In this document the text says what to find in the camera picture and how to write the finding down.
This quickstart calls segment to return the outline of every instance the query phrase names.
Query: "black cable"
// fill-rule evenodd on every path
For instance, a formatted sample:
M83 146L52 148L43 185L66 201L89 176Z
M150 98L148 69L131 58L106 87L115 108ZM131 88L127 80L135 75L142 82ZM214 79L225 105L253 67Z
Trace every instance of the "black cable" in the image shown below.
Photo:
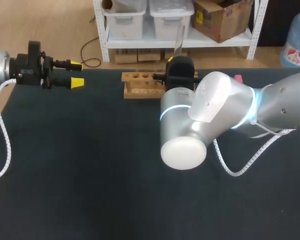
M96 19L96 17L91 18L90 21L89 21L89 23L93 23L93 22L95 21L95 19ZM98 38L99 38L99 37L96 37L96 38L94 38L94 39L91 39L91 40L87 41L87 42L81 47L81 50L80 50L80 56L81 56L81 61L82 61L82 62L80 62L80 63L86 65L86 66L89 67L89 68L97 68L97 67L99 67L99 66L101 65L101 60L100 60L99 58L96 58L96 57L92 57L92 58L89 58L89 59L84 60L84 57L82 56L82 51L84 50L85 46L87 46L89 43L91 43L91 42L97 40ZM86 62L88 62L88 61L90 61L90 60L97 60L97 61L99 61L99 63L98 63L97 65L93 65L93 66L86 64Z

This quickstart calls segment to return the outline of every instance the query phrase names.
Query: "pink object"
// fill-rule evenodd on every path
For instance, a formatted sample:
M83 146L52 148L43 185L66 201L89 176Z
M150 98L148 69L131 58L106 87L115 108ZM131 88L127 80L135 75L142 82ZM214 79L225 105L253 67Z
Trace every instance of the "pink object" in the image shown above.
M235 75L234 79L237 80L239 83L242 83L242 84L244 83L244 81L242 80L242 76L240 74Z

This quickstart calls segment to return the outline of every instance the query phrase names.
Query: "shelf leg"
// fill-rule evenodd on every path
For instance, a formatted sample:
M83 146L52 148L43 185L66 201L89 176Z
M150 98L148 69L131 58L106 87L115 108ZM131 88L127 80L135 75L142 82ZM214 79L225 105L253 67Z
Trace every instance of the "shelf leg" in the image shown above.
M109 50L106 47L108 35L106 34L105 17L101 11L101 0L93 0L95 22L98 28L102 59L104 62L109 62Z
M252 31L252 37L250 42L250 47L246 56L246 59L252 60L254 59L257 44L261 32L261 27L264 22L264 18L266 15L267 5L269 0L255 0L255 6L259 6L257 15L254 21L253 31Z

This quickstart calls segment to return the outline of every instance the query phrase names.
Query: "black tabletop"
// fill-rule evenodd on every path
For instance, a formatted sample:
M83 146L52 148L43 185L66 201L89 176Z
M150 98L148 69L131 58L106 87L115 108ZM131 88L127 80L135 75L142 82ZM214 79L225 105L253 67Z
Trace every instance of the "black tabletop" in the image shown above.
M263 87L300 69L221 72ZM12 160L0 178L0 240L300 240L300 130L241 177L225 173L212 145L203 164L179 171L160 157L159 99L124 99L120 70L76 74L84 87L17 85L3 110ZM266 140L218 138L233 171ZM5 160L0 129L0 170Z

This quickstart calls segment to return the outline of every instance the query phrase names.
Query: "white storage bin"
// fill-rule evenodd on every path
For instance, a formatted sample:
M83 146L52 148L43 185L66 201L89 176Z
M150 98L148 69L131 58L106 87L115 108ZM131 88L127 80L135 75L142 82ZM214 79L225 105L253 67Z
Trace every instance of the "white storage bin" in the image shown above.
M188 37L191 15L195 13L191 0L150 0L150 15L154 18L157 40L175 41L179 24Z
M143 34L143 20L147 9L146 0L135 1L136 12L109 13L106 16L110 34L114 40L139 40Z

